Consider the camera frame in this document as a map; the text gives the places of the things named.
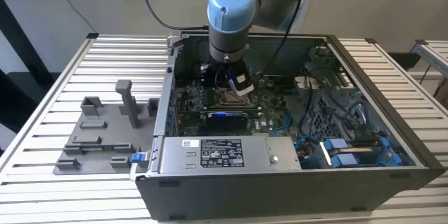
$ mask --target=blue cable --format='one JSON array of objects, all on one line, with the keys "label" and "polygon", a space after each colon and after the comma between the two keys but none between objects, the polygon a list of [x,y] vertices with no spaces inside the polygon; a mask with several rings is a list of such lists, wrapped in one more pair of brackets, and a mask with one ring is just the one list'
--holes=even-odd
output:
[{"label": "blue cable", "polygon": [[272,133],[271,136],[275,136],[275,132],[277,132],[279,130],[283,130],[284,128],[289,127],[291,124],[291,119],[289,117],[285,115],[285,125],[280,126],[279,128],[276,128]]},{"label": "blue cable", "polygon": [[305,135],[305,136],[303,136],[303,137],[299,139],[299,141],[297,141],[297,143],[296,143],[296,149],[299,149],[300,144],[301,144],[301,141],[303,141],[307,137],[311,137],[315,141],[317,141],[317,139],[316,139],[316,137],[315,137],[313,135]]}]

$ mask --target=metal rail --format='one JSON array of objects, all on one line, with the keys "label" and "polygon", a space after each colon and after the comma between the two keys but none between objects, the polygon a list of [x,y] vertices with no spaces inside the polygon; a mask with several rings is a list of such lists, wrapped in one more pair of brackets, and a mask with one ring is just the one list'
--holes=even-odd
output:
[{"label": "metal rail", "polygon": [[[448,116],[377,44],[341,43],[411,128],[448,167]],[[52,174],[84,96],[120,102],[113,83],[131,79],[144,102],[160,95],[167,38],[100,35],[87,40],[3,157],[0,223],[157,223],[128,174]],[[213,220],[212,223],[443,223],[448,218],[448,173],[419,191],[399,193],[372,213],[341,213]]]},{"label": "metal rail", "polygon": [[411,50],[448,78],[448,41],[417,40]]}]

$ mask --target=power supply label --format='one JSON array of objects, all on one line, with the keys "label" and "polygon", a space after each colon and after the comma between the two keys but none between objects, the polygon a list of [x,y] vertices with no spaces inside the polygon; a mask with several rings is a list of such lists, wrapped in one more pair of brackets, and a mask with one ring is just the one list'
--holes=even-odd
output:
[{"label": "power supply label", "polygon": [[244,167],[241,139],[203,139],[201,166]]}]

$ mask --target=black frame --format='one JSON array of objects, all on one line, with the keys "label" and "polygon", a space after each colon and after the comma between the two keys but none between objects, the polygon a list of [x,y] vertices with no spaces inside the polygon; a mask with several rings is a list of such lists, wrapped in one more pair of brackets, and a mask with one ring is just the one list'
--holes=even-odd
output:
[{"label": "black frame", "polygon": [[48,89],[55,82],[53,77],[48,72],[32,43],[28,40],[27,34],[20,27],[5,0],[0,0],[0,20],[0,31],[9,41],[9,44],[39,85],[44,89]]}]

